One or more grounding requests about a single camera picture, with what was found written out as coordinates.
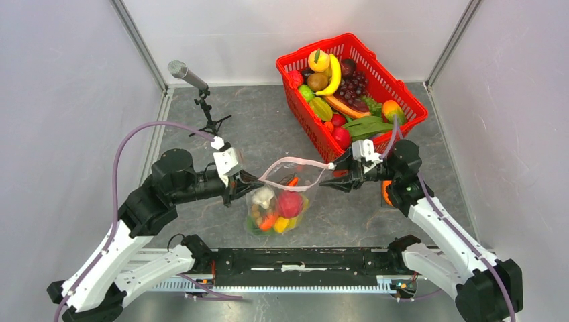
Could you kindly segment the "white mushroom toy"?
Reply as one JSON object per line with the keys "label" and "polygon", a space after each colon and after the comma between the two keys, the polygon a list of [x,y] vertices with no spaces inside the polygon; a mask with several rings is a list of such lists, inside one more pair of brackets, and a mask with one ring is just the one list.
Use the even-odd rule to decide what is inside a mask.
{"label": "white mushroom toy", "polygon": [[252,195],[252,203],[257,206],[261,206],[263,209],[267,210],[271,208],[271,202],[275,198],[275,192],[267,187],[261,187],[256,189]]}

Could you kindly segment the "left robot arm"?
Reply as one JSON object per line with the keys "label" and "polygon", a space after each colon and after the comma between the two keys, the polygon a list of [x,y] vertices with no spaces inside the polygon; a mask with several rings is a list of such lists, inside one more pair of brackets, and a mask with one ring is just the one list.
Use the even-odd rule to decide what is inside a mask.
{"label": "left robot arm", "polygon": [[213,252],[197,235],[184,237],[161,257],[133,270],[125,271],[125,265],[177,218],[178,205],[221,197],[230,206],[261,185],[244,170],[222,176],[216,164],[197,172],[190,152],[166,151],[143,184],[115,205],[111,228],[88,261],[69,279],[48,286],[57,304],[54,320],[114,321],[134,299],[163,280],[205,272],[214,264]]}

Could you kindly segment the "yellow banana bunch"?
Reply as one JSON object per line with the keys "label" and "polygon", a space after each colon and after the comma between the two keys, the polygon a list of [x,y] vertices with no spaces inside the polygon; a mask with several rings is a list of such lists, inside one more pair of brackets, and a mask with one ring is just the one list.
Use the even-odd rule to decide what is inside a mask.
{"label": "yellow banana bunch", "polygon": [[276,220],[275,224],[272,226],[272,230],[275,233],[283,234],[287,231],[296,228],[296,226],[301,222],[303,214],[306,212],[308,208],[309,208],[309,200],[308,198],[303,196],[303,205],[301,207],[300,213],[296,217],[290,219],[279,217]]}

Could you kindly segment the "brown twig nut bunch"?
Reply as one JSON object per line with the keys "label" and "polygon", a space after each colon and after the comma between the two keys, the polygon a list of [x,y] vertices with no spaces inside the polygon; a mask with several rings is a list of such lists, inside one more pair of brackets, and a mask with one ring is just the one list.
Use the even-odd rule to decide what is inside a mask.
{"label": "brown twig nut bunch", "polygon": [[260,226],[263,224],[264,219],[265,219],[264,209],[260,205],[253,204],[251,206],[251,218],[252,218],[254,225],[257,228],[260,228]]}

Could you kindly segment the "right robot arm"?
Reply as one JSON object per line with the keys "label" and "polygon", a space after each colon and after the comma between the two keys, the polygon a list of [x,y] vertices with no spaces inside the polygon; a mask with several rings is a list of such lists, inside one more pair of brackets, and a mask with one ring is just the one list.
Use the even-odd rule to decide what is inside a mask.
{"label": "right robot arm", "polygon": [[375,152],[370,140],[358,140],[326,165],[345,175],[320,185],[350,192],[365,182],[388,181],[386,192],[393,207],[440,250],[435,253],[416,237],[402,237],[389,244],[389,268],[426,277],[454,301],[465,321],[516,321],[523,309],[520,266],[512,259],[499,259],[458,224],[425,183],[421,165],[419,146],[410,140],[396,141],[385,156]]}

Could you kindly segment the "orange carrot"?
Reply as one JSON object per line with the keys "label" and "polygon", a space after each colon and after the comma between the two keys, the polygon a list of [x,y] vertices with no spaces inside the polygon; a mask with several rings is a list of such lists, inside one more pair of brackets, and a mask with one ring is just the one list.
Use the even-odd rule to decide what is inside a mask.
{"label": "orange carrot", "polygon": [[265,219],[263,224],[260,226],[260,229],[262,231],[272,231],[272,226],[275,224],[276,220],[281,217],[279,212],[278,212],[278,203],[277,203],[277,198],[279,196],[279,194],[283,192],[275,192],[275,198],[272,200],[271,202],[271,208],[265,210]]}

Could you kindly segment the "red apple toy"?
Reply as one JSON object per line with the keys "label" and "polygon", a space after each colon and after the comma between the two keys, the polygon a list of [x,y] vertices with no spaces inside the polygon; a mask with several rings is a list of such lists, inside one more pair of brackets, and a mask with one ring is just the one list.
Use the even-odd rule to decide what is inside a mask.
{"label": "red apple toy", "polygon": [[277,203],[280,216],[290,219],[300,213],[303,205],[303,196],[295,191],[283,191],[279,194]]}

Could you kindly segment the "clear pink zip top bag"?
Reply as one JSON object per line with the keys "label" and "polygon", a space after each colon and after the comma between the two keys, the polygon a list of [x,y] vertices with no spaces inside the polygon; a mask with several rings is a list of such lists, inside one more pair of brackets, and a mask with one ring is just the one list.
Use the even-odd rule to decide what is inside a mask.
{"label": "clear pink zip top bag", "polygon": [[259,178],[261,186],[246,197],[246,229],[252,235],[284,234],[308,212],[319,182],[335,170],[332,163],[298,157],[277,160]]}

